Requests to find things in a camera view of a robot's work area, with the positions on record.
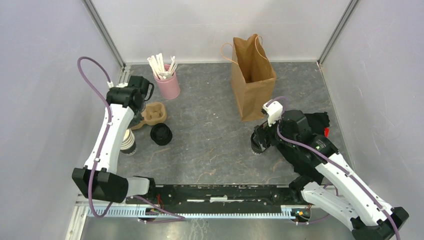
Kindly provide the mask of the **black paper coffee cup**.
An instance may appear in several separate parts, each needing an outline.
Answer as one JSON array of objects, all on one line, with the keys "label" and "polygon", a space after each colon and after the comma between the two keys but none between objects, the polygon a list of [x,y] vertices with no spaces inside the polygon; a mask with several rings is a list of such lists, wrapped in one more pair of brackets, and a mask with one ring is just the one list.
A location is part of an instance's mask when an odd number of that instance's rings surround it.
[{"label": "black paper coffee cup", "polygon": [[255,155],[261,155],[267,150],[266,147],[263,147],[260,143],[257,142],[256,134],[254,132],[252,133],[250,137],[250,145],[251,145],[252,152]]}]

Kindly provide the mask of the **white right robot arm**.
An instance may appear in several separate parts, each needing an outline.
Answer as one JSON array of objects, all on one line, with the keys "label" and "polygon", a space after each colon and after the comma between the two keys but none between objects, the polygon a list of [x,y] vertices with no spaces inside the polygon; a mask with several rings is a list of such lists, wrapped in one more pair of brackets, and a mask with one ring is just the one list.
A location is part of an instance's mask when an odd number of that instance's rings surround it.
[{"label": "white right robot arm", "polygon": [[400,238],[409,218],[403,207],[393,207],[372,191],[328,139],[326,112],[289,110],[275,122],[254,127],[252,150],[262,154],[276,147],[298,177],[290,183],[289,199],[307,202],[339,220],[356,240]]}]

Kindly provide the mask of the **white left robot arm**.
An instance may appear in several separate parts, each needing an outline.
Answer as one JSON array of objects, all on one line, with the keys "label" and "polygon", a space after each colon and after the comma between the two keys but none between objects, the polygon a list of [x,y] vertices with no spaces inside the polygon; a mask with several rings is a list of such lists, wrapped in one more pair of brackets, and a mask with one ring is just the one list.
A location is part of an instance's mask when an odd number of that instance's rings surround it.
[{"label": "white left robot arm", "polygon": [[96,143],[84,166],[75,168],[71,175],[85,198],[122,203],[137,195],[145,204],[156,200],[157,190],[150,186],[148,177],[117,175],[119,153],[132,154],[137,148],[131,127],[141,121],[145,102],[153,91],[153,83],[142,76],[131,76],[127,83],[108,90]]}]

